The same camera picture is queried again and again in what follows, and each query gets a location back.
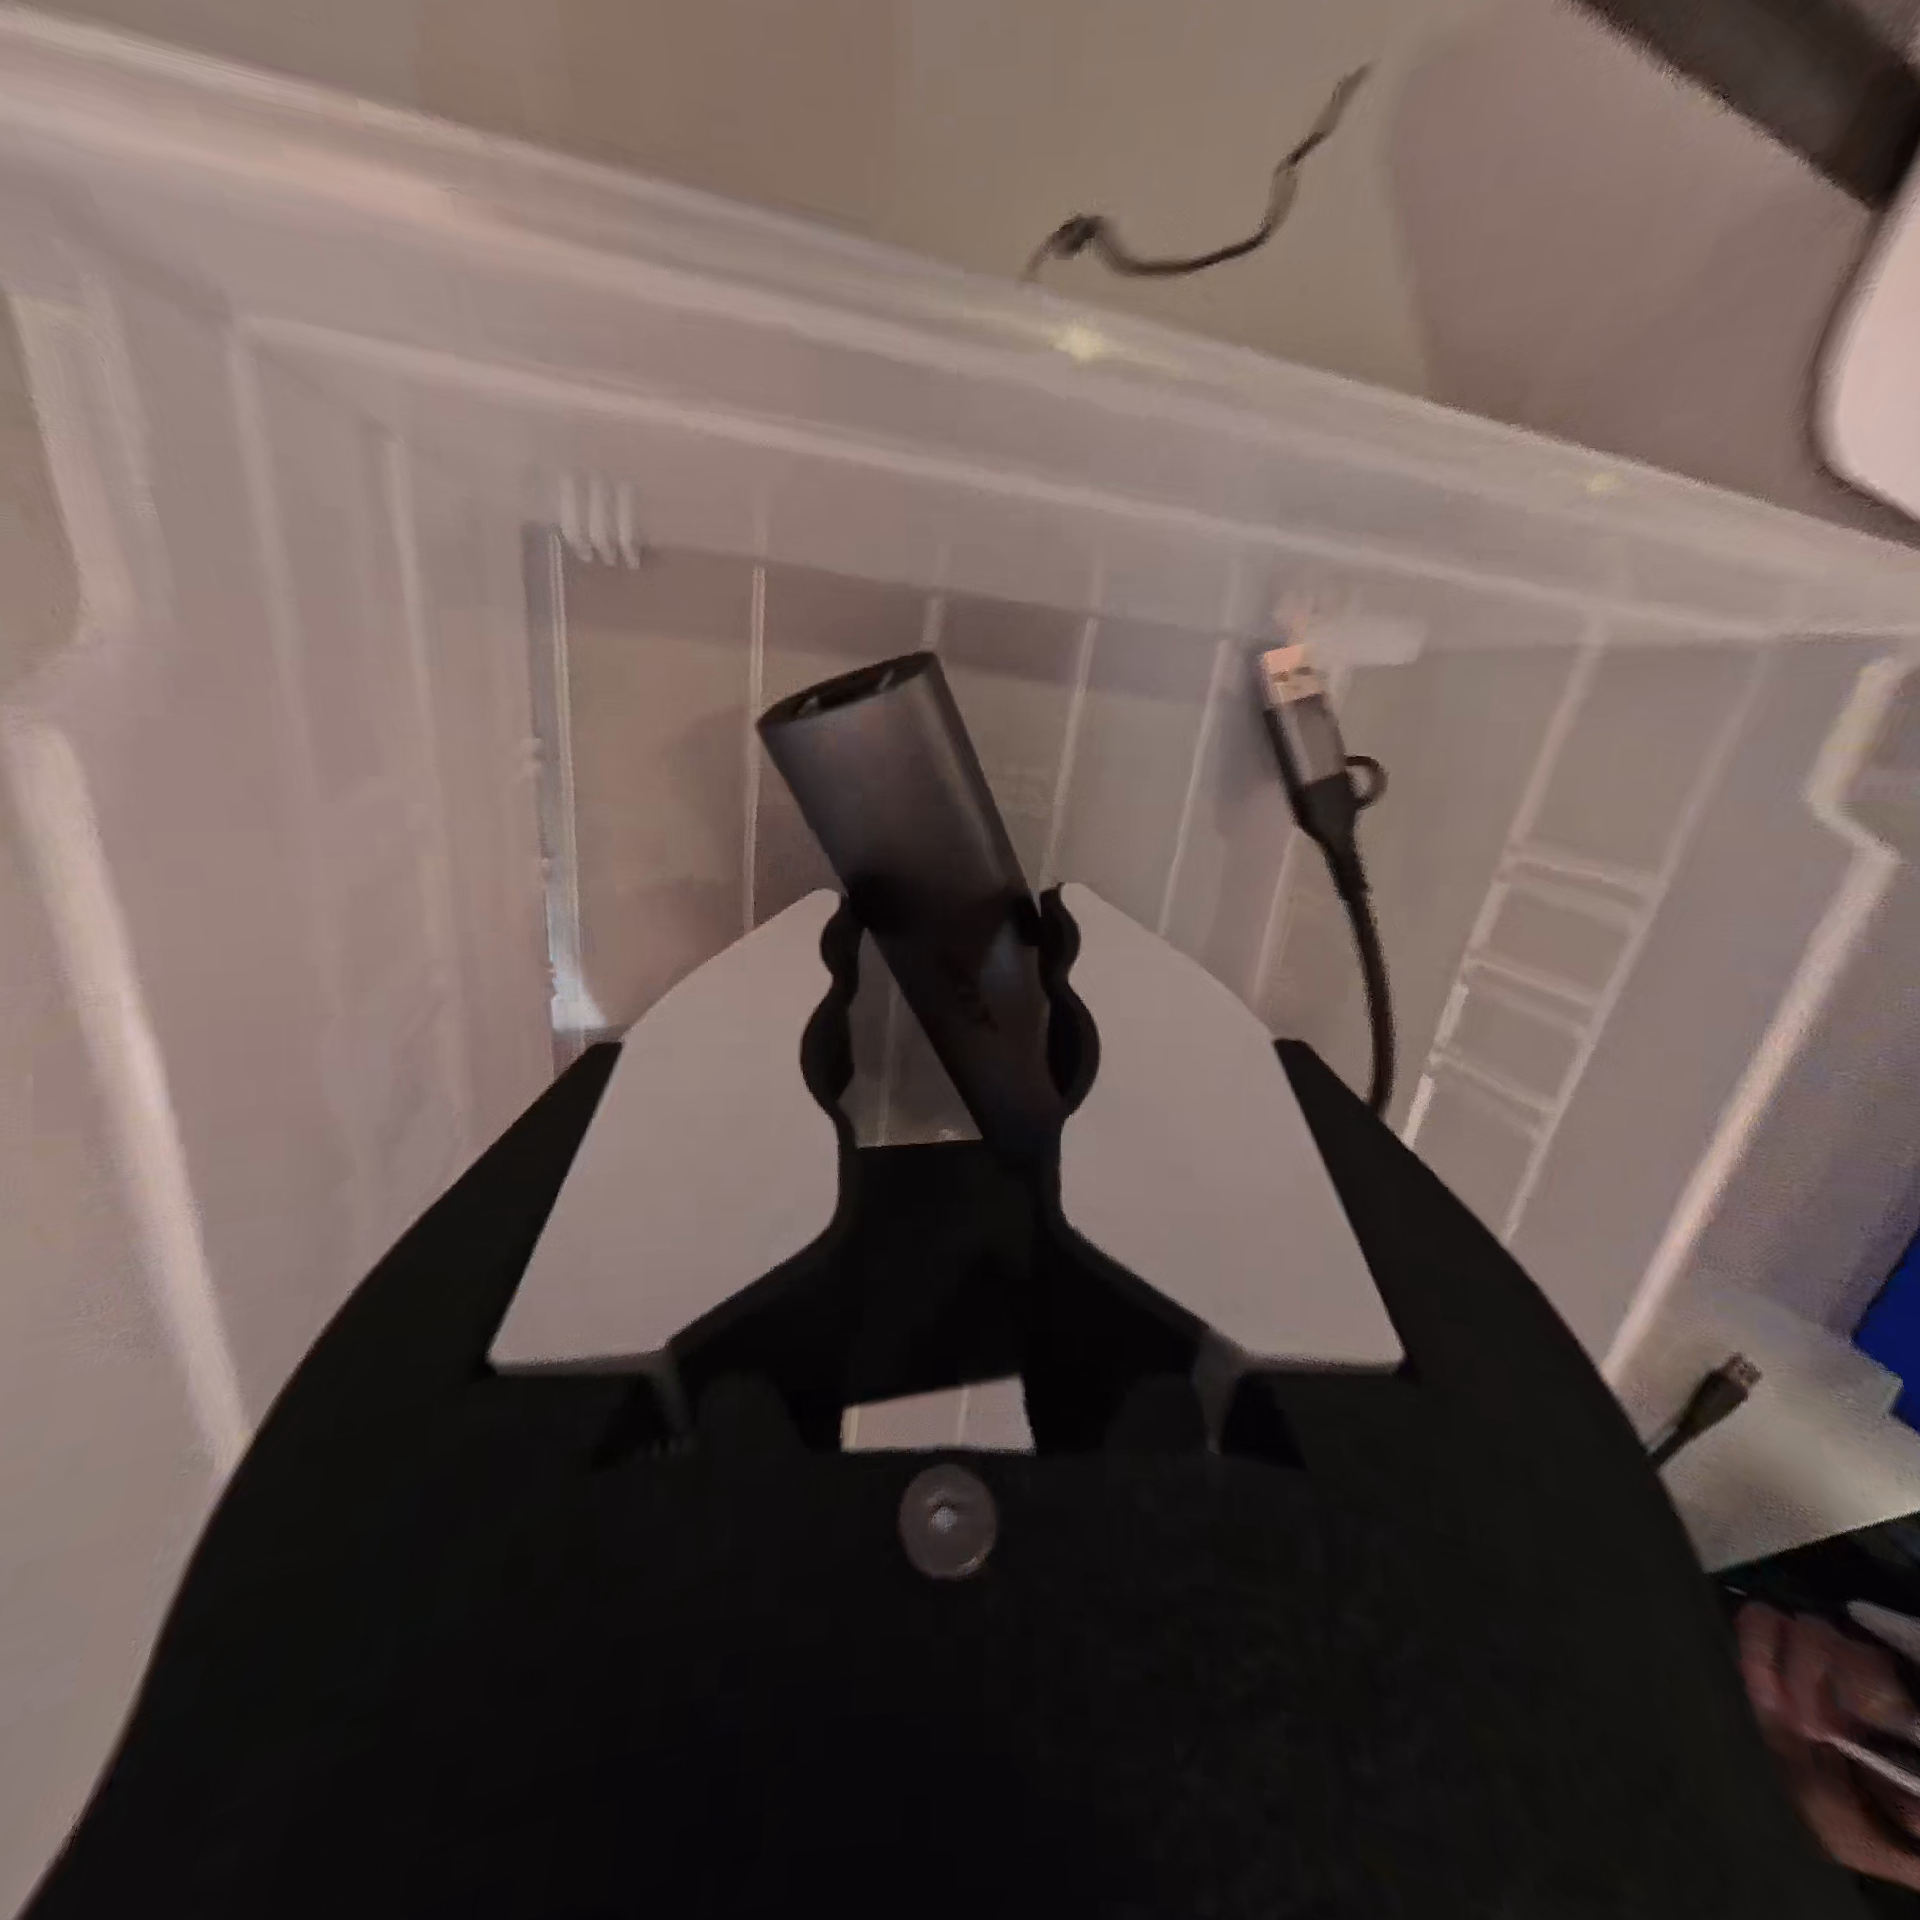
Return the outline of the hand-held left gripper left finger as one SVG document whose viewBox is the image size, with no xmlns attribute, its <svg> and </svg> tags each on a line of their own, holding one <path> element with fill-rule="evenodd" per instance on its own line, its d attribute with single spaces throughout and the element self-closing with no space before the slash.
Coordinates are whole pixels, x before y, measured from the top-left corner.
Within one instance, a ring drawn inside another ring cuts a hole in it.
<svg viewBox="0 0 1920 1920">
<path fill-rule="evenodd" d="M 806 894 L 683 976 L 612 1072 L 493 1334 L 501 1373 L 661 1354 L 827 1234 L 859 925 Z"/>
</svg>

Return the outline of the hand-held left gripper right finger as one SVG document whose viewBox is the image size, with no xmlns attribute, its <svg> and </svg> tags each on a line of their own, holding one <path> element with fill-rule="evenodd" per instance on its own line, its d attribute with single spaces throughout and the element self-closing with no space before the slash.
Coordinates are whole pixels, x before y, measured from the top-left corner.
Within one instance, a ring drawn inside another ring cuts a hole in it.
<svg viewBox="0 0 1920 1920">
<path fill-rule="evenodd" d="M 1262 1020 L 1083 881 L 1067 982 L 1096 1029 L 1062 1218 L 1250 1361 L 1395 1373 L 1395 1329 Z"/>
</svg>

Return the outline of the black cable silver plug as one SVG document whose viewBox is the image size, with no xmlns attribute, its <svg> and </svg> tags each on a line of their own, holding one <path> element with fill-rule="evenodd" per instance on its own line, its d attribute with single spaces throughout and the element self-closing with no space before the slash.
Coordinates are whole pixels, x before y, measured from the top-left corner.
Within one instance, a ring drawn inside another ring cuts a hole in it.
<svg viewBox="0 0 1920 1920">
<path fill-rule="evenodd" d="M 1256 657 L 1265 729 L 1299 831 L 1320 852 L 1341 903 L 1358 954 L 1368 1015 L 1368 1105 L 1388 1113 L 1400 1078 L 1400 1030 L 1373 892 L 1360 852 L 1360 816 L 1386 793 L 1379 758 L 1347 748 L 1338 710 L 1310 646 L 1289 640 Z"/>
</svg>

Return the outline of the clear plastic bin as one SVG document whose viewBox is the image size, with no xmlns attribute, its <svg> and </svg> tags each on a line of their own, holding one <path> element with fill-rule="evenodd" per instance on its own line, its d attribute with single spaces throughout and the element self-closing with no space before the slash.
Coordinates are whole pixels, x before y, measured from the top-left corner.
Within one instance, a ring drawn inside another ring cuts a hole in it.
<svg viewBox="0 0 1920 1920">
<path fill-rule="evenodd" d="M 772 1061 L 829 874 L 757 713 L 915 641 L 1096 991 L 1360 1073 L 1257 717 L 1308 637 L 1389 774 L 1401 1136 L 1640 1418 L 1764 1364 L 1700 1541 L 1800 1480 L 1817 1261 L 1732 1234 L 1916 1038 L 1914 552 L 12 6 L 5 320 L 76 591 L 5 932 L 82 1072 L 5 1224 L 101 1248 L 140 1342 L 67 1381 L 165 1513 L 586 1042 Z"/>
</svg>

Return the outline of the blue plastic bin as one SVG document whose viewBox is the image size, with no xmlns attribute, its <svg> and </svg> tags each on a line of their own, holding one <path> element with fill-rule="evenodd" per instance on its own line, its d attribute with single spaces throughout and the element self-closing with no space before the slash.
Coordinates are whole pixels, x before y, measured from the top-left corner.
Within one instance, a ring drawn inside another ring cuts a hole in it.
<svg viewBox="0 0 1920 1920">
<path fill-rule="evenodd" d="M 1917 1432 L 1917 1237 L 1889 1270 L 1853 1329 L 1861 1354 L 1899 1383 L 1890 1417 Z"/>
</svg>

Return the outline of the person's right hand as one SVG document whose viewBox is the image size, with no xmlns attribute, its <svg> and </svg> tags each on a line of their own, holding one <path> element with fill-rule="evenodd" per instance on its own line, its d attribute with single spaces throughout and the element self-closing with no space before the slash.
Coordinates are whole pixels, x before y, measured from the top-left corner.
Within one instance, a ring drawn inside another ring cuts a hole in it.
<svg viewBox="0 0 1920 1920">
<path fill-rule="evenodd" d="M 1876 1738 L 1916 1744 L 1916 1703 L 1893 1655 L 1760 1600 L 1736 1609 L 1736 1642 L 1768 1751 L 1820 1850 L 1869 1885 L 1916 1895 L 1916 1791 L 1853 1757 Z"/>
</svg>

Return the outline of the white folding stand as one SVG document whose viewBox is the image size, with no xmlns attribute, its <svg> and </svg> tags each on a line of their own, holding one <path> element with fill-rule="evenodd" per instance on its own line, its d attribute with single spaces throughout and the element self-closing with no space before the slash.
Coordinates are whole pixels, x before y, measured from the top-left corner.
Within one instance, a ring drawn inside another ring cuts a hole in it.
<svg viewBox="0 0 1920 1920">
<path fill-rule="evenodd" d="M 1850 488 L 1917 521 L 1917 169 L 1876 217 L 1814 354 L 1812 441 Z"/>
</svg>

